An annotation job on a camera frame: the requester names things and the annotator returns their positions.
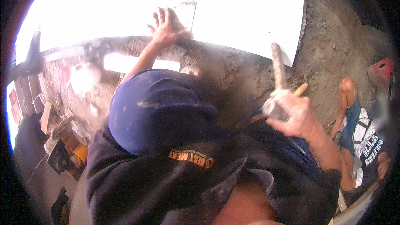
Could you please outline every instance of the blue shorts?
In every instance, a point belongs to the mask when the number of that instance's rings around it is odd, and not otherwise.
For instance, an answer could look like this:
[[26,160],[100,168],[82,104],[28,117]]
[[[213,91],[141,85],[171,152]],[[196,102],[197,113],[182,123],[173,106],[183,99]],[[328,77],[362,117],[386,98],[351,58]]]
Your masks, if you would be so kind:
[[354,158],[354,145],[353,133],[356,129],[357,122],[360,118],[361,104],[358,94],[353,104],[346,110],[347,124],[342,130],[342,137],[340,138],[340,146],[347,149],[351,156]]

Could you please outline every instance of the dusty floor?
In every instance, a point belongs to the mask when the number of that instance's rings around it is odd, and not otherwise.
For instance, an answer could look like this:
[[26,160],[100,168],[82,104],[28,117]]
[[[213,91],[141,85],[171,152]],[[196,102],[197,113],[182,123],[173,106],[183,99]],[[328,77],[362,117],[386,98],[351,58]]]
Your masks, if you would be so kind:
[[[89,48],[84,60],[91,59],[101,65],[101,58],[109,52],[139,56],[148,42],[147,37],[89,41],[86,42]],[[365,106],[372,89],[366,68],[378,59],[391,55],[392,49],[387,36],[377,29],[363,25],[349,2],[306,0],[306,27],[302,45],[297,52],[294,66],[286,67],[286,73],[289,85],[294,90],[304,82],[304,69],[308,64],[319,59],[326,60],[325,66],[318,67],[308,77],[309,87],[303,95],[312,99],[317,117],[329,131],[336,119],[337,93],[341,78],[353,78],[361,104]],[[248,93],[253,94],[257,105],[261,106],[274,89],[271,60],[248,52],[185,40],[164,50],[159,58],[178,61],[181,68],[196,64],[202,69],[204,80],[210,86],[220,111],[217,122],[225,127],[234,127],[248,114]],[[70,109],[93,135],[104,118],[121,75],[103,71],[101,82],[82,99],[75,95],[71,87],[65,91],[65,82],[60,82],[60,68],[71,68],[78,62],[79,58],[75,57],[46,63],[41,81],[44,88],[49,87],[45,95],[50,100],[54,101],[60,92],[63,104],[61,113]],[[91,103],[99,107],[99,116],[94,117],[90,113]]]

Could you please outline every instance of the white panel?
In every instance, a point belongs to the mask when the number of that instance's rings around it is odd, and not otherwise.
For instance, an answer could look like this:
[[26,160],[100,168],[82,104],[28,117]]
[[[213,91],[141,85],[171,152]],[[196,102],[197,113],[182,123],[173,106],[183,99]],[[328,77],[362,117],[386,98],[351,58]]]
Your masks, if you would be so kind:
[[101,37],[151,35],[157,7],[170,7],[188,30],[197,0],[35,0],[17,37],[18,62],[25,60],[34,30],[40,25],[40,50]]
[[[138,57],[125,56],[119,53],[112,53],[104,56],[104,68],[109,71],[128,73],[138,62]],[[153,64],[153,69],[169,69],[179,71],[180,63],[168,60],[158,60]]]
[[272,58],[278,43],[292,66],[303,18],[304,0],[198,0],[193,20],[195,40]]

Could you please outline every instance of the red object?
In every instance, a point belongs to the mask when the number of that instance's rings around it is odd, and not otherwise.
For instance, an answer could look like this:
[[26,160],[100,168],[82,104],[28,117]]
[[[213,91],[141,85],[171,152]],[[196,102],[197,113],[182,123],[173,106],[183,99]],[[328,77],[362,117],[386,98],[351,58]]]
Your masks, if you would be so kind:
[[390,58],[384,58],[367,68],[368,78],[376,87],[384,92],[389,90],[390,73],[393,72],[393,62]]
[[14,118],[15,124],[20,123],[21,121],[21,116],[20,116],[20,107],[18,105],[18,100],[17,100],[17,92],[13,89],[11,93],[8,95],[10,98],[11,102],[11,113]]
[[60,81],[62,84],[66,84],[70,79],[70,71],[68,70],[67,67],[61,67],[61,72],[60,72]]

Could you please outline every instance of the hand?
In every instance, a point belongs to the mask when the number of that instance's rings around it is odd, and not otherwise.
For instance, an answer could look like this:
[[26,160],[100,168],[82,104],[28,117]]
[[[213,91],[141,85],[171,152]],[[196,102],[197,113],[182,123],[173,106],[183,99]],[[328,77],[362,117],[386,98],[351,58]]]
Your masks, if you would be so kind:
[[277,104],[286,111],[290,118],[287,122],[268,118],[266,123],[271,125],[275,130],[282,132],[285,136],[302,137],[308,143],[323,142],[323,137],[326,136],[321,123],[318,121],[311,107],[308,97],[297,97],[289,90],[276,89],[271,93]]
[[160,48],[164,49],[173,45],[180,38],[189,38],[190,32],[186,31],[181,23],[177,20],[177,16],[170,8],[158,8],[158,14],[153,13],[155,28],[151,25],[147,25],[152,34],[152,42],[157,44]]
[[341,131],[343,129],[343,121],[338,121],[336,120],[335,124],[332,127],[332,130],[330,132],[329,138],[333,140],[333,137],[335,136],[336,132]]
[[378,176],[380,180],[383,180],[383,178],[385,177],[386,172],[388,171],[387,169],[389,168],[389,163],[390,163],[390,159],[389,157],[387,157],[387,153],[386,152],[382,152],[379,156],[378,156]]

